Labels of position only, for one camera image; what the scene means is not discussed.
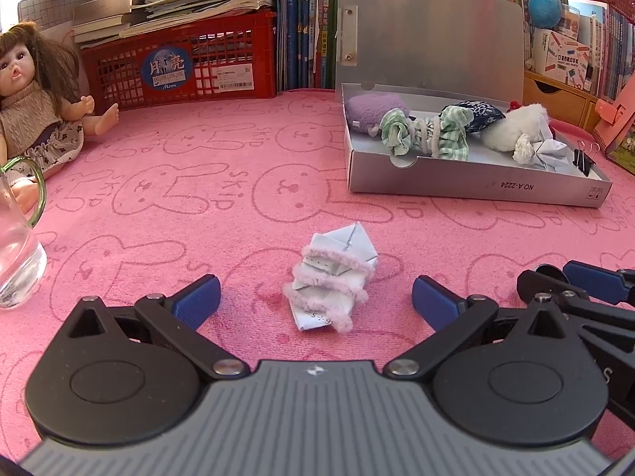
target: glass pitcher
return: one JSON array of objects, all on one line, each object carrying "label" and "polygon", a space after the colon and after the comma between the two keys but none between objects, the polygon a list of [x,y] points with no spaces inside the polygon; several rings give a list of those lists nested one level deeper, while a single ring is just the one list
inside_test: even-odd
[{"label": "glass pitcher", "polygon": [[[37,180],[39,200],[29,221],[13,197],[5,173],[19,163],[31,168]],[[27,157],[15,157],[0,167],[0,310],[23,304],[39,286],[46,269],[46,253],[33,227],[46,204],[44,176],[37,164]]]}]

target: gray box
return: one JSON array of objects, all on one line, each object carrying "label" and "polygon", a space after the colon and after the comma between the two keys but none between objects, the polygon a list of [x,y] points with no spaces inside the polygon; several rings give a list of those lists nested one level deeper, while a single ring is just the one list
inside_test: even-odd
[{"label": "gray box", "polygon": [[[411,115],[437,115],[461,100],[503,112],[522,102],[523,16],[505,0],[339,0],[336,87],[342,101],[366,90],[399,93]],[[557,135],[571,150],[575,145]],[[519,165],[512,153],[468,134],[467,162],[415,152],[391,158],[380,138],[345,127],[352,192],[600,207],[610,179],[594,165]]]}]

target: blue plush toy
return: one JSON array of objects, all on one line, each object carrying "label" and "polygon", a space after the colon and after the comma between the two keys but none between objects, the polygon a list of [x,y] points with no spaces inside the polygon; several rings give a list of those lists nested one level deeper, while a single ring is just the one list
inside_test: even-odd
[{"label": "blue plush toy", "polygon": [[529,0],[531,25],[536,28],[553,28],[562,17],[560,0]]}]

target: white barcode label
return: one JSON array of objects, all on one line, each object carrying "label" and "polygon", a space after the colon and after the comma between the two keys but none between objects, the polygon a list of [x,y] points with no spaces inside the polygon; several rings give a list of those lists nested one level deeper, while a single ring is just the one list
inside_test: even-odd
[{"label": "white barcode label", "polygon": [[252,65],[223,66],[212,68],[214,91],[249,91],[253,90]]}]

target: pink blanket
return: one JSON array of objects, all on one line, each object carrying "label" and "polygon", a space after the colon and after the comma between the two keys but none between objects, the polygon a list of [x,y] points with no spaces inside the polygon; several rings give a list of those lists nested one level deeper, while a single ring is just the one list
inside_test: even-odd
[{"label": "pink blanket", "polygon": [[[83,295],[130,304],[214,273],[222,301],[201,332],[250,364],[371,358],[382,367],[431,333],[410,301],[422,273],[457,294],[519,306],[516,276],[539,263],[633,268],[635,178],[599,157],[614,181],[600,210],[353,195],[332,94],[122,113],[115,131],[50,180],[36,228],[45,280],[32,301],[1,314],[0,453],[19,459],[36,445],[24,385]],[[354,220],[379,252],[369,302],[354,310],[350,334],[300,333],[281,286],[313,232]],[[635,434],[606,413],[594,442],[617,457]]]}]

